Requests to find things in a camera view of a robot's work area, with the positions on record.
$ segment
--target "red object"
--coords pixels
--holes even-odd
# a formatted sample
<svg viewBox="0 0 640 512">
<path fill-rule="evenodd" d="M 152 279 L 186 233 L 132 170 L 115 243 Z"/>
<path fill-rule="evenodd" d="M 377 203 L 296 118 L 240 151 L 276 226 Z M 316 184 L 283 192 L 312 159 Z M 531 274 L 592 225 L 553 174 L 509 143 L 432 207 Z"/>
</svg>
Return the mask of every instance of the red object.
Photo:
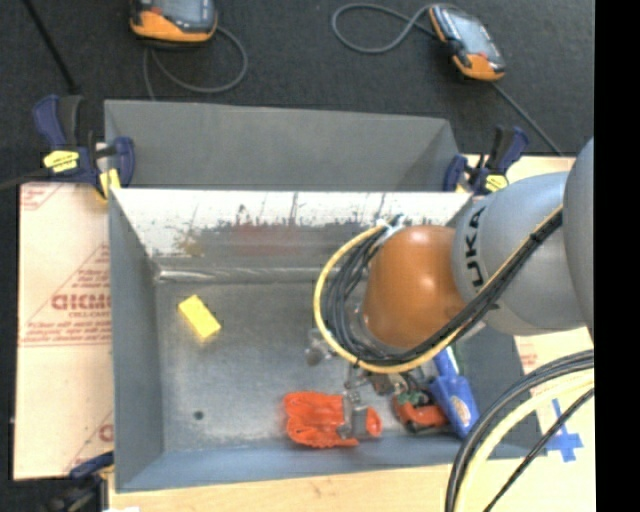
<svg viewBox="0 0 640 512">
<path fill-rule="evenodd" d="M 415 407 L 409 402 L 402 405 L 393 397 L 393 409 L 403 425 L 413 430 L 442 427 L 449 423 L 446 415 L 438 405 L 422 405 Z"/>
<path fill-rule="evenodd" d="M 296 443 L 314 448 L 358 445 L 356 438 L 343 439 L 336 430 L 344 423 L 341 395 L 298 391 L 287 394 L 283 402 L 289 416 L 287 434 Z M 374 437 L 382 432 L 382 421 L 371 407 L 367 408 L 367 432 Z"/>
</svg>

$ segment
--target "black floor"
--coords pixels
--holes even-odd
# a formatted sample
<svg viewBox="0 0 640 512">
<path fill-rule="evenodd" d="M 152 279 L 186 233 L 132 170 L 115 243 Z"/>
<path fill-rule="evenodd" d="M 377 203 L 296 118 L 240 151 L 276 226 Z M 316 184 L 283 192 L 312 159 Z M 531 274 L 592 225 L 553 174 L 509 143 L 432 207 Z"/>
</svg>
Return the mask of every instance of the black floor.
<svg viewBox="0 0 640 512">
<path fill-rule="evenodd" d="M 146 98 L 143 46 L 128 27 L 128 0 L 31 0 L 73 80 L 87 100 L 81 128 L 102 130 L 105 98 Z M 574 155 L 594 133 L 595 1 L 461 0 L 482 19 L 506 59 L 499 87 L 535 120 L 549 140 L 490 84 L 460 80 L 443 49 L 414 30 L 383 55 L 348 50 L 330 29 L 337 0 L 219 1 L 221 26 L 244 44 L 249 69 L 234 89 L 197 95 L 151 67 L 158 99 L 411 114 L 448 119 L 458 147 L 488 151 L 496 125 L 518 125 L 529 154 Z M 381 0 L 406 15 L 418 0 Z M 343 32 L 362 45 L 380 46 L 401 22 L 379 13 L 351 12 Z M 65 95 L 68 84 L 22 0 L 2 2 L 0 14 L 0 181 L 39 167 L 42 140 L 31 108 L 40 98 Z M 217 85 L 234 78 L 240 55 L 222 34 L 213 45 L 161 56 L 183 80 Z M 0 192 L 0 510 L 31 511 L 64 482 L 10 480 L 11 417 L 16 339 L 16 193 Z M 58 229 L 72 229 L 58 226 Z"/>
</svg>

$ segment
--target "blue tape marking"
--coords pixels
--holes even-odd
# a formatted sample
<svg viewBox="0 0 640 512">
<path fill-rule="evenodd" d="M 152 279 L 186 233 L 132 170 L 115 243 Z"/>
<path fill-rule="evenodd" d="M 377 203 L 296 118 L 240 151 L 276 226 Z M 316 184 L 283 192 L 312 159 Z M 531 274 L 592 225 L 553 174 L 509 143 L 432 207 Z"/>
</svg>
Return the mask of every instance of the blue tape marking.
<svg viewBox="0 0 640 512">
<path fill-rule="evenodd" d="M 560 402 L 558 402 L 557 398 L 552 400 L 553 410 L 556 413 L 557 417 L 560 417 L 562 411 L 560 410 Z M 563 462 L 573 462 L 576 460 L 576 455 L 574 450 L 576 448 L 583 448 L 582 440 L 580 439 L 580 435 L 576 433 L 570 434 L 567 431 L 567 425 L 562 425 L 560 431 L 549 439 L 547 443 L 548 450 L 558 450 L 562 455 Z"/>
</svg>

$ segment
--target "orange toy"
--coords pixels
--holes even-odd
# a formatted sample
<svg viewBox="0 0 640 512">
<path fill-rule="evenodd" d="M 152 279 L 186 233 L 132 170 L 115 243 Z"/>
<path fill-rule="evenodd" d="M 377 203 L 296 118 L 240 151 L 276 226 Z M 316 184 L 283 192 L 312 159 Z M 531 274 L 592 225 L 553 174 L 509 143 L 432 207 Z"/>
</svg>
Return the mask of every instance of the orange toy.
<svg viewBox="0 0 640 512">
<path fill-rule="evenodd" d="M 289 416 L 287 434 L 296 443 L 313 448 L 358 445 L 356 438 L 343 439 L 336 430 L 344 423 L 341 395 L 298 391 L 287 394 L 283 403 Z M 382 421 L 371 407 L 367 408 L 367 432 L 374 437 L 382 432 Z"/>
</svg>

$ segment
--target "yellow cable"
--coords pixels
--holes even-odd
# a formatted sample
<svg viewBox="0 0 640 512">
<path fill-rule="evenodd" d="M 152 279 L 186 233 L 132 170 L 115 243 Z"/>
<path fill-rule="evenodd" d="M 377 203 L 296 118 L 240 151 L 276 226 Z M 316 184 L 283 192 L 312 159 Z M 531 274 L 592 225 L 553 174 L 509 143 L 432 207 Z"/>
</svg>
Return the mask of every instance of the yellow cable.
<svg viewBox="0 0 640 512">
<path fill-rule="evenodd" d="M 454 512 L 464 510 L 465 499 L 469 492 L 471 482 L 478 472 L 478 468 L 489 458 L 494 448 L 500 443 L 502 438 L 518 423 L 520 423 L 528 414 L 532 413 L 541 404 L 548 404 L 554 398 L 568 395 L 576 391 L 586 391 L 594 385 L 593 370 L 585 370 L 587 373 L 581 373 L 579 376 L 572 378 L 564 377 L 562 382 L 553 387 L 545 389 L 529 400 L 520 404 L 516 409 L 509 413 L 505 418 L 496 425 L 491 433 L 484 439 L 478 447 L 473 457 L 470 459 L 465 472 L 465 477 L 460 484 L 458 491 L 458 499 L 454 506 Z"/>
<path fill-rule="evenodd" d="M 557 208 L 555 208 L 543 220 L 543 222 L 540 225 L 543 225 L 544 223 L 546 223 L 551 217 L 556 215 L 560 210 L 562 210 L 562 205 L 560 205 Z M 403 373 L 403 372 L 411 371 L 414 368 L 417 368 L 418 366 L 420 366 L 421 364 L 426 363 L 427 361 L 433 359 L 440 351 L 442 351 L 445 348 L 447 348 L 447 346 L 449 346 L 453 342 L 453 340 L 456 339 L 458 333 L 464 327 L 466 327 L 466 323 L 463 323 L 462 325 L 460 325 L 451 334 L 449 334 L 449 336 L 447 336 L 446 338 L 443 338 L 440 342 L 436 343 L 429 350 L 427 350 L 426 352 L 423 352 L 422 354 L 419 354 L 414 359 L 411 359 L 410 361 L 407 361 L 407 362 L 401 363 L 401 364 L 395 364 L 395 365 L 390 365 L 390 366 L 381 366 L 381 365 L 377 365 L 377 364 L 372 364 L 372 363 L 367 363 L 367 362 L 364 362 L 364 361 L 360 361 L 357 356 L 355 356 L 351 352 L 347 351 L 342 345 L 340 345 L 340 343 L 338 343 L 336 341 L 336 339 L 333 337 L 333 335 L 331 334 L 329 329 L 327 329 L 327 326 L 325 325 L 324 320 L 322 318 L 322 308 L 321 308 L 322 290 L 323 290 L 324 284 L 325 284 L 325 282 L 327 280 L 327 276 L 329 275 L 329 272 L 331 272 L 331 269 L 338 263 L 338 261 L 348 251 L 350 251 L 353 247 L 358 245 L 362 240 L 367 239 L 368 237 L 372 236 L 374 233 L 377 233 L 378 231 L 380 231 L 381 229 L 384 229 L 384 228 L 385 228 L 384 225 L 374 226 L 374 227 L 369 228 L 368 230 L 360 233 L 358 236 L 352 238 L 346 244 L 344 244 L 342 247 L 340 247 L 340 249 L 338 249 L 334 253 L 334 255 L 329 259 L 329 261 L 327 261 L 326 265 L 324 266 L 324 268 L 320 272 L 320 275 L 318 276 L 318 281 L 316 283 L 316 287 L 315 287 L 315 290 L 314 290 L 314 294 L 313 294 L 313 316 L 315 318 L 316 325 L 318 326 L 318 330 L 320 331 L 320 334 L 322 335 L 324 340 L 327 342 L 327 344 L 339 356 L 341 356 L 342 358 L 346 359 L 351 364 L 356 364 L 357 363 L 358 366 L 360 366 L 361 368 L 364 368 L 365 370 L 368 370 L 368 371 L 373 372 L 373 373 L 387 373 L 387 374 L 389 374 L 389 373 Z M 507 260 L 502 264 L 502 266 L 496 272 L 494 272 L 494 274 L 487 280 L 486 284 L 482 287 L 482 289 L 478 292 L 478 294 L 484 292 L 484 290 L 487 288 L 487 286 L 490 286 L 493 283 L 493 281 L 495 281 L 496 276 L 500 273 L 500 271 L 511 261 L 513 256 L 528 241 L 529 241 L 529 237 L 525 238 L 520 243 L 520 246 L 515 251 L 513 251 L 511 256 L 509 258 L 507 258 Z"/>
</svg>

